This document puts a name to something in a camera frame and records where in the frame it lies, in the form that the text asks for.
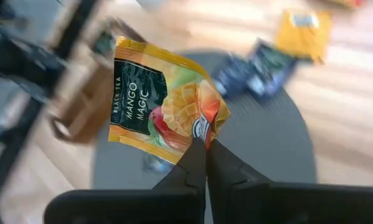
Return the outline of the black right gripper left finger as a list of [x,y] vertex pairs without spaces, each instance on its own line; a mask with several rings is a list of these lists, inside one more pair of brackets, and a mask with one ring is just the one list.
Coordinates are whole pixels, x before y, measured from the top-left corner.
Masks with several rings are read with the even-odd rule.
[[203,224],[203,140],[195,138],[151,190],[71,190],[51,200],[44,224]]

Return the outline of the black metal frame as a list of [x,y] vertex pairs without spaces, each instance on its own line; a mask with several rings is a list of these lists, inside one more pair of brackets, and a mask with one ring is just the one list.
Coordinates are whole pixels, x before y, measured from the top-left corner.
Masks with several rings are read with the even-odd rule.
[[[5,0],[0,0],[0,8]],[[22,40],[0,23],[0,77],[17,82],[30,96],[17,123],[0,129],[0,193],[46,101],[62,78],[67,60],[100,0],[81,0],[51,50]]]

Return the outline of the round grey woven placemat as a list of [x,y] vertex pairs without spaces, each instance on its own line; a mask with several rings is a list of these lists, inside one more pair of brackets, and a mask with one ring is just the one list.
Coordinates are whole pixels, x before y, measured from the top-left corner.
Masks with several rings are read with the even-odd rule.
[[[231,116],[219,133],[222,145],[271,180],[316,182],[313,143],[285,90],[263,101],[244,93],[226,104]],[[105,123],[97,135],[92,188],[151,189],[167,175],[144,172],[142,156],[148,153],[108,141],[108,132]]]

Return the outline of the orange black tea packet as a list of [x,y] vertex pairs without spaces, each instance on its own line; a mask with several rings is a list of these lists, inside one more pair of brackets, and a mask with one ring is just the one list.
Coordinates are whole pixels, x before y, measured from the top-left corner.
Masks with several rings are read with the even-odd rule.
[[365,0],[321,0],[327,2],[333,2],[344,7],[348,7],[350,9],[357,9],[362,6]]

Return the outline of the orange mango tea packet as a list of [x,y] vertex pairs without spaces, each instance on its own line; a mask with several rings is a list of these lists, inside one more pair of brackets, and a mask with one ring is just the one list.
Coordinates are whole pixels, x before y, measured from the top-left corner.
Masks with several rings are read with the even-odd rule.
[[201,65],[152,44],[117,39],[110,142],[175,164],[194,138],[209,147],[229,116]]

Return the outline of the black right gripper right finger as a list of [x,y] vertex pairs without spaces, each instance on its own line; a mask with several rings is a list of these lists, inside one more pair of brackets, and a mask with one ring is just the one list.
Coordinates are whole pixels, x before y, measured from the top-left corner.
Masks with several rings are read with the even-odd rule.
[[215,224],[373,224],[373,187],[274,182],[217,140],[207,178]]

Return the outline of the yellow tea packet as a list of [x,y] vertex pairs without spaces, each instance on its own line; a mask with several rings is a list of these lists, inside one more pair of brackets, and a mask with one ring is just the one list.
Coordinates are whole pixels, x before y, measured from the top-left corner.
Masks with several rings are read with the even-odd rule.
[[323,63],[331,26],[329,11],[284,10],[275,45],[286,54]]

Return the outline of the wooden compartment box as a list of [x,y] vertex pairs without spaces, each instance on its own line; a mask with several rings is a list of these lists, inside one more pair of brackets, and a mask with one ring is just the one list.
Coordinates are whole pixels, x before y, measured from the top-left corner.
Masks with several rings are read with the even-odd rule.
[[93,65],[89,76],[78,89],[67,107],[50,118],[54,136],[62,141],[88,144],[110,115],[113,93],[113,59],[117,37],[146,40],[125,21],[110,19],[93,43]]

